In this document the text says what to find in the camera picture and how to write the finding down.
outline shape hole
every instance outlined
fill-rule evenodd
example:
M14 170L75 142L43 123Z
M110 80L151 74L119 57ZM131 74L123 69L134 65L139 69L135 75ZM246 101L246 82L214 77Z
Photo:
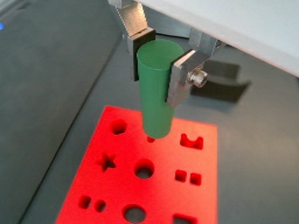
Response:
M102 166L102 171L106 172L109 169L114 169L118 167L115 163L117 155L109 155L103 153L102 159L98 161L98 165Z
M107 203L105 200L99 200L98 203L95 204L95 209L99 213L103 213L107 208Z
M125 217L130 223L141 223L146 220L146 210L137 205L129 206L125 210Z
M203 138L199 136L195 141L190 140L186 134L182 134L181 145L197 150L202 150L203 148Z
M155 174L155 165L150 159L142 159L135 165L135 175L141 179L150 179Z
M175 179L181 182L186 182L187 179L187 172L186 171L175 171Z
M198 220L189 215L178 213L173 217L173 224L198 224Z
M121 135L127 131L127 123L123 119L113 122L113 132L115 135Z
M87 209L90 207L91 197L82 196L79 199L79 207Z
M202 184L202 175L198 173L191 174L191 184L199 186Z
M149 143L153 143L155 141L155 139L154 138L151 138L150 136L147 137L147 142Z

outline circular hole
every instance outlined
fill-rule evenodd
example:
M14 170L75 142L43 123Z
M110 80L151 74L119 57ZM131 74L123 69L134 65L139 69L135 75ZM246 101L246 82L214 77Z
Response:
M135 175L141 179L150 179L155 174L155 165L149 159L142 159L135 166Z
M150 136L147 137L147 142L149 143L153 143L155 141L155 139L154 138L151 138Z
M107 203L106 203L106 201L105 201L105 200L98 201L98 203L97 203L97 205L95 205L95 208L97 208L97 211L98 211L99 213L102 213L102 212L106 210L106 208L107 208Z
M114 121L111 127L115 135L121 135L127 131L127 123L123 119Z
M125 217L130 223L141 223L146 220L146 210L141 206L130 206L125 211Z

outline metal bracket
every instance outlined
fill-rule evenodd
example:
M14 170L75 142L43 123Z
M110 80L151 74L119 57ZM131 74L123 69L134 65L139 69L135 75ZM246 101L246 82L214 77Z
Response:
M155 40L155 30L147 26L143 5L130 0L109 0L127 42L131 59L131 79L139 80L137 67L137 51L139 47Z
M205 62L226 44L202 31L191 29L190 45L194 50L173 63L167 103L174 108L187 98L191 86L205 85L209 79L207 73L202 71Z

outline star-shaped hole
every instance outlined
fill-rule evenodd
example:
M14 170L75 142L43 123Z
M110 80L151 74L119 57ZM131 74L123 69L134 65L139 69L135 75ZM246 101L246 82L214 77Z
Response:
M109 155L107 153L103 154L102 159L99 160L98 164L102 166L103 172L109 170L109 168L117 168L117 163L115 163L115 155Z

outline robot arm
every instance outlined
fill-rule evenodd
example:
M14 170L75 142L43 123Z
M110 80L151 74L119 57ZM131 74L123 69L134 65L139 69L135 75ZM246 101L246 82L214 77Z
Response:
M299 77L297 0L137 1Z
M133 80L138 81L137 51L138 48L155 39L155 30L149 27L143 5L133 0L109 0L113 11L127 40L127 50L133 57ZM191 29L190 50L173 63L171 82L169 87L167 103L177 107L189 96L191 85L202 87L207 81L207 73L202 71L205 62L213 54L225 46L209 34Z

